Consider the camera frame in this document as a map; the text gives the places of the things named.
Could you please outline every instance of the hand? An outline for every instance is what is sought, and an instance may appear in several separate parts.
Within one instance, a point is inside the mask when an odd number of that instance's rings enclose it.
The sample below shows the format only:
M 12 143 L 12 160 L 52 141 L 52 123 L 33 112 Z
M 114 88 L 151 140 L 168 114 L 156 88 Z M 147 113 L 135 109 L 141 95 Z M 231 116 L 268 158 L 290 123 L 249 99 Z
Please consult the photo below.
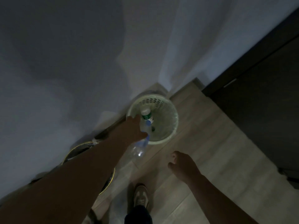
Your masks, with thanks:
M 201 176 L 199 169 L 189 155 L 174 151 L 171 156 L 174 160 L 173 163 L 168 163 L 168 168 L 179 180 L 190 184 L 194 179 Z
M 129 116 L 125 122 L 117 126 L 111 133 L 109 138 L 114 140 L 123 140 L 128 146 L 134 142 L 140 141 L 147 137 L 146 132 L 140 131 L 140 115 L 135 118 Z

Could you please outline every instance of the forearm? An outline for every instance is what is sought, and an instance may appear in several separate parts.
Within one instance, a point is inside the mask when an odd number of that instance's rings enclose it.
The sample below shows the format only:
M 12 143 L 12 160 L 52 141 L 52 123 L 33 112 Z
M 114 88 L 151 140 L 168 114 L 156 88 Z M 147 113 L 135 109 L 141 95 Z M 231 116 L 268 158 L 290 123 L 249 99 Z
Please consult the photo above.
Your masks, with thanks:
M 211 224 L 257 223 L 200 173 L 188 186 Z
M 1 222 L 81 223 L 128 146 L 110 138 L 78 155 L 4 204 Z

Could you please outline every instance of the leg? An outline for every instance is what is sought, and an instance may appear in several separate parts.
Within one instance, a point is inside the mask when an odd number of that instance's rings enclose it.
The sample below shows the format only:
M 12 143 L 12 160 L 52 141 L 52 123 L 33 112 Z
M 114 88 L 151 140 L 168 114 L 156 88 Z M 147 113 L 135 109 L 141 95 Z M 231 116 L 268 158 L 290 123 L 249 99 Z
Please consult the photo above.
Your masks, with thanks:
M 152 224 L 152 218 L 147 210 L 148 202 L 146 187 L 138 186 L 134 193 L 134 208 L 125 217 L 125 224 Z

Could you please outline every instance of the sneaker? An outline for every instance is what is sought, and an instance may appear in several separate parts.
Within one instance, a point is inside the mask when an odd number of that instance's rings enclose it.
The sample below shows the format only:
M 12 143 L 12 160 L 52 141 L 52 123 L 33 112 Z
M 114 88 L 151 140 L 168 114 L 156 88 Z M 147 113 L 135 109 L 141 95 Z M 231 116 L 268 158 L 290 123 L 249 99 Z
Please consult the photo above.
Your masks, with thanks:
M 149 203 L 147 188 L 144 185 L 139 185 L 134 193 L 134 207 L 142 205 L 147 208 Z

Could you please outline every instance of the wooden floor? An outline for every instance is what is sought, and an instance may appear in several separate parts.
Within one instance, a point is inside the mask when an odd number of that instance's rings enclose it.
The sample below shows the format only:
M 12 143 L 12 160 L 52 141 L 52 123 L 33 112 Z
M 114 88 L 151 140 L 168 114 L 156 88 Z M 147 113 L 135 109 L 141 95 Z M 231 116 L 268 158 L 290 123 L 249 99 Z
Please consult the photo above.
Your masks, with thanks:
M 208 223 L 189 188 L 171 174 L 170 153 L 189 154 L 200 171 L 259 223 L 298 223 L 299 191 L 201 91 L 190 83 L 172 99 L 179 114 L 175 137 L 148 148 L 140 160 L 126 153 L 93 209 L 103 223 L 124 223 L 134 186 L 150 193 L 153 223 Z

